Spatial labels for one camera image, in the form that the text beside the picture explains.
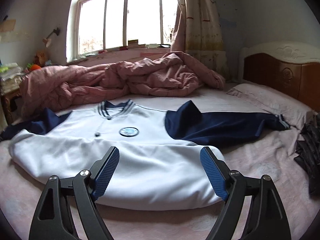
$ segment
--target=wooden headboard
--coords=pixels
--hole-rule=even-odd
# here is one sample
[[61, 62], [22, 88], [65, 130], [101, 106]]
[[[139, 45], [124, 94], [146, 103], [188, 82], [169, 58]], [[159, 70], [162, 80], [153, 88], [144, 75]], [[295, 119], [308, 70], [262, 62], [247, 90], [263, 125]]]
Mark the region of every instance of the wooden headboard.
[[239, 82], [272, 87], [320, 111], [320, 49], [300, 42], [269, 42], [240, 53]]

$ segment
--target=metal screw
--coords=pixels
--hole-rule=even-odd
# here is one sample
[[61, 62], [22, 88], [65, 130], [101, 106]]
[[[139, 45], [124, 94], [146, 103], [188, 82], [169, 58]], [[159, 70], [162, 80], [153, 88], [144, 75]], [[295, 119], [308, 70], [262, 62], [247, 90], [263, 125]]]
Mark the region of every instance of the metal screw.
[[88, 170], [80, 171], [80, 175], [81, 175], [81, 176], [87, 176], [88, 174], [89, 174], [89, 171], [88, 171]]
[[230, 171], [230, 174], [233, 176], [233, 175], [236, 175], [236, 174], [238, 174], [239, 173], [239, 171], [237, 171], [237, 170], [232, 170], [232, 171]]
[[50, 181], [55, 181], [56, 179], [57, 179], [57, 176], [56, 176], [56, 175], [52, 175], [52, 176], [49, 178]]
[[271, 177], [269, 175], [263, 175], [262, 177], [266, 181], [270, 181], [271, 180]]

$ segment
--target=orange plush toy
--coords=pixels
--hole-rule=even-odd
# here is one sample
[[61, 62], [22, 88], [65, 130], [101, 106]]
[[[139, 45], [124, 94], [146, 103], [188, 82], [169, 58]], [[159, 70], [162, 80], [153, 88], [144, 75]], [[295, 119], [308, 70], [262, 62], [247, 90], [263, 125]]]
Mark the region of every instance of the orange plush toy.
[[29, 69], [29, 71], [31, 72], [31, 71], [34, 71], [34, 70], [36, 70], [36, 69], [40, 69], [41, 67], [39, 66], [39, 65], [36, 65], [36, 64], [28, 64], [28, 69]]

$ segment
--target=wall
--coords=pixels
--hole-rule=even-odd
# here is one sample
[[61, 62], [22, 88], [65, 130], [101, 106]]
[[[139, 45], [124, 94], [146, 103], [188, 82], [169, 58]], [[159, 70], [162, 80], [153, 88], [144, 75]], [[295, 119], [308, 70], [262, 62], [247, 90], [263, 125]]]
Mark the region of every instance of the wall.
[[16, 25], [13, 32], [2, 33], [0, 59], [3, 64], [17, 62], [25, 67], [33, 62], [36, 51], [44, 48], [41, 30], [47, 3], [48, 0], [16, 0], [12, 5], [8, 19], [16, 19]]
[[77, 18], [78, 11], [78, 1], [71, 0], [68, 24], [67, 24], [67, 42], [66, 42], [66, 58], [67, 62], [70, 62], [74, 59], [75, 53], [75, 41], [76, 41], [76, 32], [75, 32], [75, 22]]
[[53, 29], [59, 27], [60, 35], [52, 36], [52, 43], [48, 48], [50, 59], [54, 64], [66, 64], [67, 25], [71, 0], [49, 0], [46, 9], [43, 35], [47, 36]]
[[232, 77], [237, 77], [239, 51], [243, 47], [240, 0], [215, 0], [220, 15], [224, 49]]
[[320, 48], [320, 25], [304, 0], [240, 0], [244, 45], [300, 41]]

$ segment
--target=window pane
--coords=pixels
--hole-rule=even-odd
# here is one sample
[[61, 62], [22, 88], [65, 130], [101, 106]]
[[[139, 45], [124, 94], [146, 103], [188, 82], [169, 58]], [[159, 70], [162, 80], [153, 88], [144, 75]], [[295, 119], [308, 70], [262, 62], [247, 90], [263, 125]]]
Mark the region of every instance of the window pane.
[[103, 49], [105, 0], [90, 0], [82, 5], [79, 21], [79, 54]]
[[171, 37], [176, 21], [178, 0], [162, 0], [163, 43], [171, 44]]
[[128, 0], [127, 39], [159, 44], [160, 0]]
[[123, 5], [124, 0], [107, 0], [106, 48], [123, 45]]

